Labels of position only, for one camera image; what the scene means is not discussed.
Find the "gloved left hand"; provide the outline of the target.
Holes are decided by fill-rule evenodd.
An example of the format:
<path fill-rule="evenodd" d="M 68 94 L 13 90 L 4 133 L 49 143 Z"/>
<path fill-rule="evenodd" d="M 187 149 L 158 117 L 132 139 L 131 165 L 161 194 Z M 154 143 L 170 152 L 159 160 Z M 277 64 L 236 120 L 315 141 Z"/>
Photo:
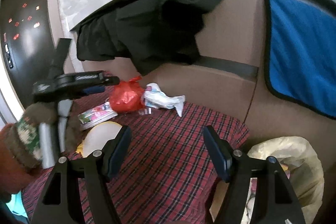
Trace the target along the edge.
<path fill-rule="evenodd" d="M 26 108 L 17 123 L 5 131 L 5 147 L 24 170 L 37 168 L 42 163 L 42 150 L 39 126 L 43 123 L 52 125 L 56 122 L 57 111 L 47 103 L 34 103 Z M 73 115 L 66 122 L 65 151 L 72 153 L 83 139 L 80 121 Z"/>

